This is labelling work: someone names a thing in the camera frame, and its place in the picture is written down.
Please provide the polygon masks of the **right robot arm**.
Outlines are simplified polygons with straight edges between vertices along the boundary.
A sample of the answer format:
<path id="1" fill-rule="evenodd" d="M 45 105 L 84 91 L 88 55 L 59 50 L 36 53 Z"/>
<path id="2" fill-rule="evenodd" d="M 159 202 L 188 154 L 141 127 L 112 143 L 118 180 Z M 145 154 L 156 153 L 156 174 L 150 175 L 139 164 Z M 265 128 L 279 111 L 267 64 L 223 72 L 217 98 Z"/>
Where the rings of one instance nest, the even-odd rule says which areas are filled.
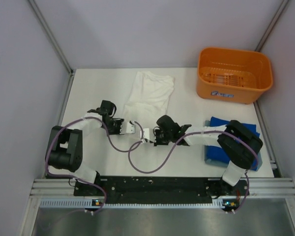
<path id="1" fill-rule="evenodd" d="M 243 123 L 231 120 L 220 126 L 180 126 L 164 115 L 156 122 L 154 145 L 205 146 L 218 148 L 228 157 L 227 167 L 220 180 L 220 190 L 227 195 L 237 190 L 241 177 L 249 170 L 257 170 L 263 142 Z"/>

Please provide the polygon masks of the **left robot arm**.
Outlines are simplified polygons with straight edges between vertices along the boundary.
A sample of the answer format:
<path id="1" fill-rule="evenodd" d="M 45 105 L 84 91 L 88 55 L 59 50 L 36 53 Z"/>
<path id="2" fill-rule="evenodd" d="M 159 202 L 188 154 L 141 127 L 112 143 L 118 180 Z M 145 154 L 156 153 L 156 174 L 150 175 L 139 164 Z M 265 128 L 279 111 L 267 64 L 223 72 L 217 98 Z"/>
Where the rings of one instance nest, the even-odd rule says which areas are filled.
<path id="1" fill-rule="evenodd" d="M 83 163 L 83 139 L 97 129 L 105 130 L 109 142 L 111 135 L 120 135 L 124 119 L 114 118 L 116 111 L 113 102 L 103 100 L 99 108 L 87 111 L 82 118 L 66 126 L 54 126 L 45 157 L 47 176 L 79 180 L 91 195 L 103 191 L 96 179 L 99 173 Z"/>

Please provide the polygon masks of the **white floral t shirt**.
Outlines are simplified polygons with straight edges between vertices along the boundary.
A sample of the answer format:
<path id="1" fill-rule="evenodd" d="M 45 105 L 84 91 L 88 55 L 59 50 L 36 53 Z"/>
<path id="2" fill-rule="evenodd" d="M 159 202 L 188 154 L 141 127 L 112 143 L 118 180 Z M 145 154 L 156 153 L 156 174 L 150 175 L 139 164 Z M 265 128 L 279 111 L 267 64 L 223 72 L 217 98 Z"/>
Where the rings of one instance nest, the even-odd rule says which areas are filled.
<path id="1" fill-rule="evenodd" d="M 174 85 L 172 76 L 160 76 L 150 71 L 137 72 L 124 105 L 123 118 L 137 121 L 145 128 L 154 127 L 156 121 L 167 113 Z"/>

